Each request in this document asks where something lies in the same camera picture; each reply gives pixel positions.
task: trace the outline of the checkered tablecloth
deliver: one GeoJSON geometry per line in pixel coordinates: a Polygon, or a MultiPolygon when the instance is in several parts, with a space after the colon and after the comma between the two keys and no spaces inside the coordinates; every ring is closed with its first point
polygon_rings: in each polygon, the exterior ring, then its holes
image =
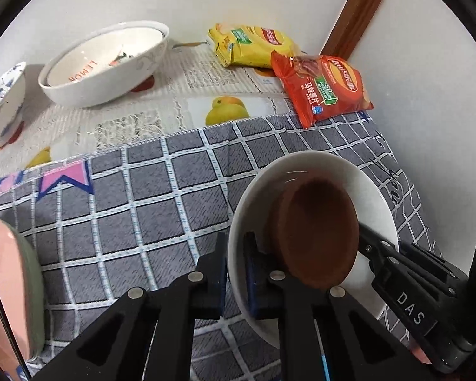
{"type": "MultiPolygon", "coordinates": [[[[193,270],[213,250],[217,233],[229,228],[258,171],[310,149],[362,169],[386,199],[400,239],[440,254],[414,185],[367,114],[338,116],[308,130],[294,115],[254,118],[123,146],[85,159],[93,194],[57,183],[37,201],[39,183],[54,164],[0,196],[0,218],[32,243],[42,265],[47,341],[29,363],[33,371],[130,287],[155,290],[193,270]]],[[[409,340],[389,309],[381,321],[402,342],[409,340]]],[[[192,379],[268,381],[279,372],[278,350],[244,321],[228,285],[224,317],[196,323],[192,379]]]]}

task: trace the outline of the silver rivet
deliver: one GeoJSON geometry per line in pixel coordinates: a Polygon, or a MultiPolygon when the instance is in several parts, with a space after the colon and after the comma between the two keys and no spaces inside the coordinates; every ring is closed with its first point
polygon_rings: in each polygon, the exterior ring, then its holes
{"type": "Polygon", "coordinates": [[[143,291],[141,288],[138,288],[138,287],[136,286],[135,288],[129,289],[129,291],[127,292],[127,296],[128,296],[130,299],[137,299],[137,298],[142,297],[143,292],[144,292],[144,291],[143,291]]]}
{"type": "Polygon", "coordinates": [[[274,281],[281,281],[286,277],[285,273],[282,271],[272,271],[270,272],[270,278],[274,281]]]}
{"type": "Polygon", "coordinates": [[[343,297],[346,294],[346,290],[341,286],[332,286],[330,288],[330,295],[332,297],[343,297]]]}
{"type": "Polygon", "coordinates": [[[189,281],[191,282],[199,282],[204,278],[202,272],[194,271],[189,274],[189,281]]]}

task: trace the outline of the snack package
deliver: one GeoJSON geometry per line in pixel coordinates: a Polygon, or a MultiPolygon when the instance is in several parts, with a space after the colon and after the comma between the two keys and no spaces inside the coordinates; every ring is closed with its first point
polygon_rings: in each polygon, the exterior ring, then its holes
{"type": "Polygon", "coordinates": [[[318,120],[374,108],[360,73],[340,57],[272,52],[271,62],[305,129],[318,120]]]}
{"type": "Polygon", "coordinates": [[[208,30],[209,44],[224,67],[232,64],[272,68],[272,51],[286,56],[300,54],[285,34],[269,28],[216,24],[208,30]]]}

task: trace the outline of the brown wooden frame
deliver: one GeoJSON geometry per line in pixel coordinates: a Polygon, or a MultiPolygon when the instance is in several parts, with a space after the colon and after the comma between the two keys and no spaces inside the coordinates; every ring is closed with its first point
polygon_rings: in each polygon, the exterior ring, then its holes
{"type": "Polygon", "coordinates": [[[347,0],[321,54],[347,60],[382,0],[347,0]]]}

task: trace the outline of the white wall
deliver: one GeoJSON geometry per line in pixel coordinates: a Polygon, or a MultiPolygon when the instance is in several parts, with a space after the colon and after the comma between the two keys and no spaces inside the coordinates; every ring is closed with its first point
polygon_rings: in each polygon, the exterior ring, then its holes
{"type": "Polygon", "coordinates": [[[350,61],[445,258],[468,272],[476,245],[476,43],[441,0],[383,0],[350,61]]]}
{"type": "Polygon", "coordinates": [[[158,20],[180,42],[217,22],[277,28],[318,53],[346,0],[32,0],[0,39],[0,75],[18,61],[44,64],[74,40],[128,20],[158,20]]]}

